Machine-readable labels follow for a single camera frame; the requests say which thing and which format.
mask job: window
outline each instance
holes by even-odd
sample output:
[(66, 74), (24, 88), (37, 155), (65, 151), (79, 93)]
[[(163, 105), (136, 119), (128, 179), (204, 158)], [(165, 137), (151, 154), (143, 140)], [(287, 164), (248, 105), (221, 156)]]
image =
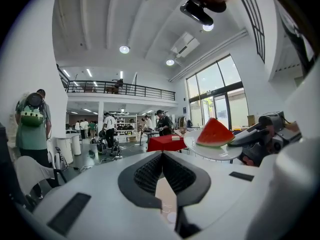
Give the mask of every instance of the window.
[(230, 130), (248, 126), (248, 106), (238, 69), (229, 55), (187, 79), (193, 125), (216, 118)]
[(226, 86), (241, 81), (236, 64), (231, 56), (218, 61), (218, 64), (223, 76), (224, 84)]
[(193, 125), (202, 126), (202, 113), (199, 100), (190, 103), (190, 113)]
[(207, 67), (196, 75), (198, 77), (200, 94), (224, 87), (217, 63)]
[(243, 88), (229, 91), (228, 93), (230, 113), (231, 113), (231, 128), (241, 129), (248, 127), (248, 105), (245, 90)]
[(193, 98), (193, 97), (198, 96), (199, 90), (198, 90), (196, 76), (194, 75), (193, 77), (189, 78), (187, 80), (187, 83), (188, 83), (189, 98)]

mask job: air conditioner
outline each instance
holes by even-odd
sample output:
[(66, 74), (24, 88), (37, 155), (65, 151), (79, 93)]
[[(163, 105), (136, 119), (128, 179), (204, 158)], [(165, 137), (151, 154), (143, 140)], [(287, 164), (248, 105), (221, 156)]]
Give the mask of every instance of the air conditioner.
[(176, 54), (176, 58), (185, 58), (191, 53), (200, 43), (188, 32), (184, 32), (183, 35), (175, 42), (171, 51)]

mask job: chair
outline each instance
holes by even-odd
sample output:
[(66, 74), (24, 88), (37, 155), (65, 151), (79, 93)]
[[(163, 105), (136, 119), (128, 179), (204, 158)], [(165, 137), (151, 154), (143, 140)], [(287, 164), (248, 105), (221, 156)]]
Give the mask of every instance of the chair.
[(45, 179), (54, 178), (58, 187), (52, 188), (46, 196), (53, 193), (53, 190), (59, 188), (58, 173), (60, 173), (63, 181), (67, 183), (65, 176), (59, 169), (44, 167), (30, 156), (21, 156), (15, 162), (16, 176), (22, 193), (34, 208), (37, 204), (30, 196), (32, 188)]

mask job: red watermelon flesh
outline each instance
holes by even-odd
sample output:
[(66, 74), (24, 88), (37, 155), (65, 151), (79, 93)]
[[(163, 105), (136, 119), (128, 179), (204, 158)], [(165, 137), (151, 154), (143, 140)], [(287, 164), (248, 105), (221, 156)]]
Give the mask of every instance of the red watermelon flesh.
[(200, 133), (196, 143), (206, 147), (221, 147), (231, 142), (235, 136), (221, 122), (210, 118)]

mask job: red table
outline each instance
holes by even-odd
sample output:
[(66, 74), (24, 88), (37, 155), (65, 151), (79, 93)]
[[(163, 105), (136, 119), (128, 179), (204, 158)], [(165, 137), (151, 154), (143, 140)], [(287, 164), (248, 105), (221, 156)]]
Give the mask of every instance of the red table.
[(187, 147), (183, 137), (179, 136), (180, 140), (172, 140), (172, 136), (178, 135), (166, 135), (150, 138), (147, 151), (179, 151)]

